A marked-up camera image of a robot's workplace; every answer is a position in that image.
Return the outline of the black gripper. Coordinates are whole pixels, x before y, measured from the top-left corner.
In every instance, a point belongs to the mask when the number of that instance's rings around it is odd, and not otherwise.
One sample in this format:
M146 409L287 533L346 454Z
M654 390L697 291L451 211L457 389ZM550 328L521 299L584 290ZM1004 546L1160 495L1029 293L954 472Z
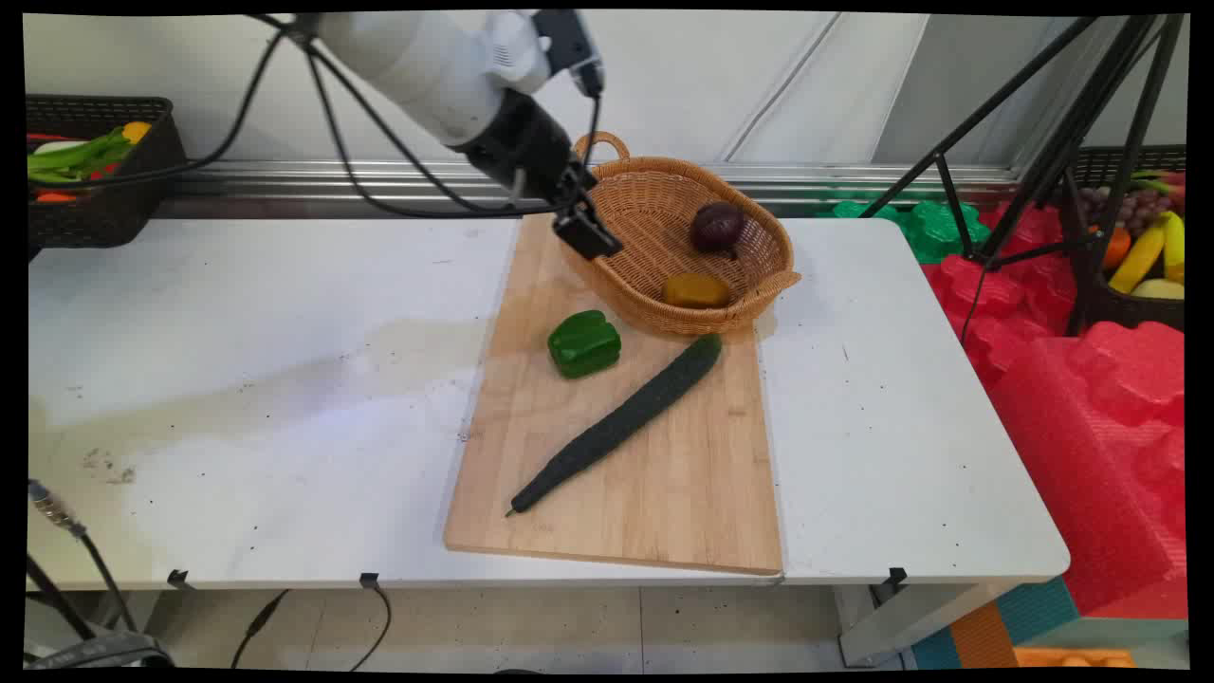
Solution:
M565 129L532 96L503 90L500 107L486 129L454 150L503 186L511 204L524 199L550 206L575 203L555 214L552 230L582 260L622 252L620 239L589 204L599 178L577 159Z

